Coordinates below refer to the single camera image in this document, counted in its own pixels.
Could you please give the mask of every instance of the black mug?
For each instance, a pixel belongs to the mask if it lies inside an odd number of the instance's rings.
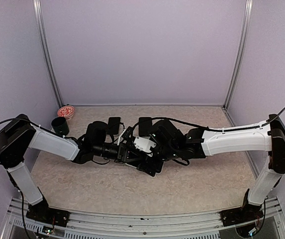
[[[69,128],[65,117],[54,118],[52,121],[52,127],[55,133],[60,136],[68,135],[69,133]]]

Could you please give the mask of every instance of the metal corner post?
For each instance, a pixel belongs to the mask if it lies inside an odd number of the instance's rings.
[[[231,100],[232,100],[232,97],[234,94],[238,74],[240,72],[241,63],[242,63],[242,59],[243,59],[243,55],[244,55],[246,39],[247,39],[247,34],[248,34],[248,28],[249,28],[249,24],[250,24],[250,20],[251,20],[252,6],[253,6],[253,0],[246,0],[240,44],[238,47],[235,66],[234,66],[233,73],[232,73],[231,84],[229,86],[229,89],[228,89],[228,92],[226,95],[226,99],[224,102],[224,108],[226,110],[228,110],[228,108],[230,106],[230,103],[231,103]]]
[[[34,5],[36,22],[37,22],[37,26],[38,26],[38,31],[39,31],[39,35],[40,35],[40,39],[41,39],[41,45],[43,48],[43,53],[44,53],[44,58],[45,58],[49,78],[50,78],[51,85],[52,85],[53,90],[54,90],[57,105],[59,107],[62,107],[62,106],[64,106],[64,103],[63,103],[63,100],[61,97],[61,93],[59,91],[59,87],[58,87],[58,84],[56,81],[52,61],[51,61],[49,50],[48,50],[40,0],[33,0],[33,5]]]

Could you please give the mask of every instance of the white wall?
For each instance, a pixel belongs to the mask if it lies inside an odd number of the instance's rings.
[[[24,113],[49,127],[56,110],[32,1],[0,0],[0,121]],[[25,155],[29,168],[36,155],[37,151]],[[14,193],[0,166],[0,227]]]
[[[245,0],[47,0],[66,104],[222,105]]]
[[[244,59],[230,105],[236,124],[254,123],[285,106],[285,1],[254,0]],[[285,112],[281,117],[285,123]],[[252,153],[261,169],[264,157]],[[275,190],[285,215],[285,176]]]

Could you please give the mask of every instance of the red bowl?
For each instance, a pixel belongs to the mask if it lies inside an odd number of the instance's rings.
[[[73,106],[63,106],[57,111],[59,117],[65,117],[66,120],[70,120],[75,113],[75,107]]]

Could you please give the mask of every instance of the black rectangular object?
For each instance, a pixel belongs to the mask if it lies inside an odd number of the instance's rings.
[[[108,130],[107,130],[108,135],[114,135],[114,136],[119,135],[120,120],[121,120],[120,117],[110,117],[108,119]]]
[[[139,136],[149,136],[149,128],[152,126],[151,117],[140,117],[139,118]]]

